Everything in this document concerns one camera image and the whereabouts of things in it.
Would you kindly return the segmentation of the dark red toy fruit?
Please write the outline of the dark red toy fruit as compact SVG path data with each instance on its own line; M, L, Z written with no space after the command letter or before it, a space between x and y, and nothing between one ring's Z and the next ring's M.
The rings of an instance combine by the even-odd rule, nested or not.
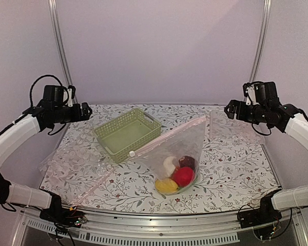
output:
M183 156L178 160L178 162L181 168L188 167L193 171L195 170L195 159L191 156Z

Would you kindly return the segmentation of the clear zip top bag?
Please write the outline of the clear zip top bag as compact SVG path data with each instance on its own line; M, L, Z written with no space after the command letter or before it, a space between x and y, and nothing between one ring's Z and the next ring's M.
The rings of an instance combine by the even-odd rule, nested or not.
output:
M181 193L199 176L205 129L206 117L194 118L128 155L153 172L157 192Z

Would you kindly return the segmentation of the red toy apple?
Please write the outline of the red toy apple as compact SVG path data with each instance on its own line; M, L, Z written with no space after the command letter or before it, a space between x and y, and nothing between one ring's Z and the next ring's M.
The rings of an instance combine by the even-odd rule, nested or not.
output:
M182 167L175 171L171 179L179 186L179 187L186 187L195 178L195 173L190 167Z

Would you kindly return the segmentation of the white toy garlic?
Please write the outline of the white toy garlic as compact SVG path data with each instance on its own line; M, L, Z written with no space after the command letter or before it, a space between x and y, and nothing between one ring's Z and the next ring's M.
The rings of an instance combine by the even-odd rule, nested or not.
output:
M176 161L177 161L177 158L175 156L169 156L164 159L163 167L168 177L170 177L174 173L176 169L176 165L175 165Z

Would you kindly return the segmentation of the yellow toy mango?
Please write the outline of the yellow toy mango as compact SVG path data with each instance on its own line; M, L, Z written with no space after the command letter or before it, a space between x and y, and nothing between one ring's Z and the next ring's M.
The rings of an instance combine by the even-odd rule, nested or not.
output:
M175 181L170 178L157 179L155 181L155 188L160 193L172 194L178 191L179 187Z

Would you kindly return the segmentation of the green toy bitter gourd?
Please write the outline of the green toy bitter gourd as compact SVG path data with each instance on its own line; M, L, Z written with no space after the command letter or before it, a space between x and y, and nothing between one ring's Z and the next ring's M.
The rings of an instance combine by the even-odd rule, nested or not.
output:
M189 189L189 188L194 184L194 182L195 182L196 180L197 180L196 178L192 179L186 186L184 186L184 187L179 187L178 191L179 191L179 192L183 192L183 191Z

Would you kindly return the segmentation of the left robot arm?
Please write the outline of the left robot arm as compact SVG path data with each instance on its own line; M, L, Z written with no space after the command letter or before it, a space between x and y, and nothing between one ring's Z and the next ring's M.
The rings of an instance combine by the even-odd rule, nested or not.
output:
M88 103L73 103L75 87L46 85L43 98L0 132L0 168L8 157L28 139L55 124L89 120L92 109ZM59 196L6 180L0 173L0 204L10 203L46 209L54 222L62 222L66 211L56 201Z

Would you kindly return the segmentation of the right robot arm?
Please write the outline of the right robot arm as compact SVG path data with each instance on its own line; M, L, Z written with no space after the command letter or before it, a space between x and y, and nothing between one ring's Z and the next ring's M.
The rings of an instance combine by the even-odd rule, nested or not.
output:
M298 154L296 146L308 154L308 116L292 104L282 104L273 81L254 81L242 86L244 100L232 99L224 108L226 116L249 123L251 127L265 124L268 130L277 129L290 148L287 153ZM267 223L275 211L308 207L308 184L299 183L279 191L269 192L260 199L255 219Z

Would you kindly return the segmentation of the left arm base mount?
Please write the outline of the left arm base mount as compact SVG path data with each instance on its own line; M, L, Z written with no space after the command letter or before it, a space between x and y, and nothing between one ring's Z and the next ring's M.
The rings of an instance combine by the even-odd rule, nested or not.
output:
M41 209L40 219L68 228L80 228L82 224L87 222L84 212L63 208L61 197L52 192L49 194L51 196L50 206L47 209Z

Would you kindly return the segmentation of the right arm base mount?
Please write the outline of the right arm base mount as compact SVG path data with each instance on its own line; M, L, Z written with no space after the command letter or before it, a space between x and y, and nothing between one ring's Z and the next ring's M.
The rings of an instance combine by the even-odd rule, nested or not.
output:
M269 192L259 201L259 208L254 209L249 204L243 205L237 213L237 220L242 229L252 227L254 236L261 240L271 240L276 231L281 228L281 212L275 210L271 198L280 189Z

